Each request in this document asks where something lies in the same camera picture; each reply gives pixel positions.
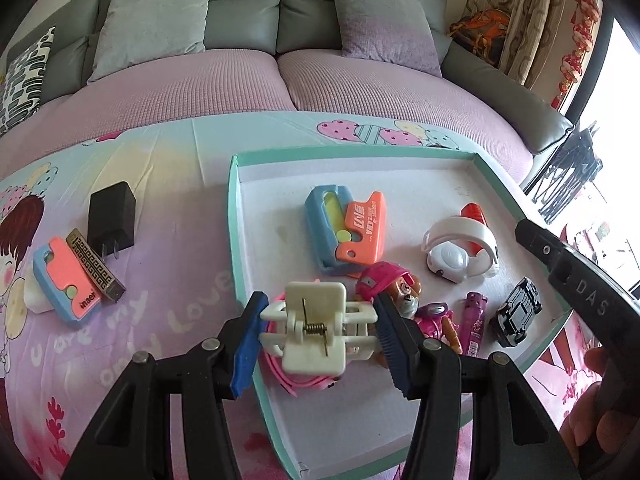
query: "human hand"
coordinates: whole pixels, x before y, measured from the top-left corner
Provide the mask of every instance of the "human hand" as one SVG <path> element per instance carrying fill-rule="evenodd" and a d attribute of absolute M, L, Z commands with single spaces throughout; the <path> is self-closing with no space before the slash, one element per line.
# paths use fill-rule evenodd
<path fill-rule="evenodd" d="M 607 351 L 604 348 L 593 348 L 584 355 L 584 364 L 597 374 L 604 375 L 607 359 Z M 587 443 L 594 431 L 600 448 L 607 454 L 616 454 L 638 422 L 637 417 L 614 410 L 606 412 L 598 420 L 595 399 L 599 389 L 600 382 L 593 383 L 580 396 L 560 427 L 560 436 L 576 466 L 580 456 L 578 448 Z"/>

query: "white box tray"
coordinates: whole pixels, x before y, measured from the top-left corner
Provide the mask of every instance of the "white box tray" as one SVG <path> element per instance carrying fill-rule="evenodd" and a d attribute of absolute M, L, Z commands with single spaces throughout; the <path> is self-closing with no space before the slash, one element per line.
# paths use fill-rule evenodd
<path fill-rule="evenodd" d="M 568 319 L 570 308 L 548 284 L 546 269 L 514 238 L 516 224 L 525 216 L 542 220 L 513 180 L 475 153 L 398 146 L 290 148 L 234 157 L 228 218 L 236 295 L 242 304 L 254 290 L 274 298 L 289 282 L 322 278 L 303 207 L 309 192 L 322 184 L 345 185 L 359 201 L 374 190 L 383 192 L 383 259 L 420 277 L 420 304 L 446 301 L 458 322 L 468 292 L 479 291 L 489 299 L 489 319 L 523 276 L 536 283 L 543 311 L 527 338 L 517 348 L 504 350 L 486 332 L 481 357 L 502 349 L 524 371 Z M 500 272 L 455 285 L 427 269 L 420 242 L 431 224 L 460 214 L 469 202 L 481 205 L 495 234 Z M 355 280 L 331 280 L 342 281 L 353 293 Z M 297 398 L 266 366 L 256 368 L 254 383 L 274 449 L 292 478 L 366 478 L 406 456 L 418 401 L 405 400 L 389 371 L 376 362 L 352 362 L 331 389 L 305 389 Z M 465 396 L 463 424 L 471 418 L 471 407 L 470 396 Z"/>

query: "black toy car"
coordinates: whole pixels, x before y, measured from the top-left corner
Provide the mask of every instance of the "black toy car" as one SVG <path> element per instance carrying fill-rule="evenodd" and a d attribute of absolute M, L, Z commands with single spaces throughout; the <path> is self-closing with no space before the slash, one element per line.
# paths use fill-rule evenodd
<path fill-rule="evenodd" d="M 540 294 L 529 278 L 523 278 L 489 321 L 501 346 L 513 347 L 524 341 L 534 316 L 542 311 Z"/>

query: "white headphone toy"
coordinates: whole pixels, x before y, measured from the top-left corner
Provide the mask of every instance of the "white headphone toy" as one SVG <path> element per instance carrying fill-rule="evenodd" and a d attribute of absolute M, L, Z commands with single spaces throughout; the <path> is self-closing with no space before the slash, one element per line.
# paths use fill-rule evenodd
<path fill-rule="evenodd" d="M 470 256 L 452 240 L 468 240 L 482 247 Z M 454 283 L 487 274 L 495 276 L 499 270 L 498 246 L 491 230 L 478 220 L 463 216 L 443 218 L 424 234 L 423 253 L 427 253 L 429 270 Z"/>

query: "screw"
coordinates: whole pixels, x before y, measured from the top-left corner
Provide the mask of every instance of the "screw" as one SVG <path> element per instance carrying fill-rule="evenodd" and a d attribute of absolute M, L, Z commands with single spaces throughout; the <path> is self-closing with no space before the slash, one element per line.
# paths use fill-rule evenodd
<path fill-rule="evenodd" d="M 509 364 L 509 356 L 504 352 L 496 352 L 492 356 L 492 359 L 494 360 L 494 363 L 502 366 Z"/>
<path fill-rule="evenodd" d="M 442 343 L 433 337 L 428 337 L 422 342 L 422 346 L 425 350 L 436 351 L 442 348 Z"/>
<path fill-rule="evenodd" d="M 215 337 L 210 337 L 209 339 L 205 339 L 202 342 L 202 347 L 209 352 L 213 352 L 220 348 L 220 341 L 218 341 Z"/>
<path fill-rule="evenodd" d="M 131 360 L 137 365 L 143 365 L 144 363 L 149 361 L 149 352 L 145 350 L 138 350 L 131 356 Z"/>

